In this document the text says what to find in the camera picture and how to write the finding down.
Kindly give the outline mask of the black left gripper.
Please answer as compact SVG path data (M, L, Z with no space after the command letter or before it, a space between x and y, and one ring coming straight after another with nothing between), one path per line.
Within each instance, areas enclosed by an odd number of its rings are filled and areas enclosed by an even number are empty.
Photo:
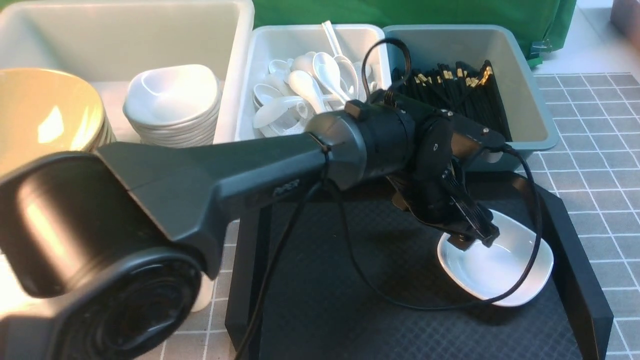
M505 137L456 113L412 118L387 109L385 138L403 152L400 171L388 178L414 218L448 234L448 241L462 251L476 241L490 248L499 228L491 210L471 198L465 173L478 158L496 162Z

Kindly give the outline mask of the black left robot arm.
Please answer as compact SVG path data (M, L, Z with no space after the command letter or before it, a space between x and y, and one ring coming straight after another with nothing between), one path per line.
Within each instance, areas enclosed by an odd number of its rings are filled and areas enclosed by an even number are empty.
M1 312L3 360L130 360L189 315L221 268L227 226L386 177L421 223L491 244L461 169L505 137L413 100L350 101L300 134L170 148L114 142L1 178L1 250L26 303Z

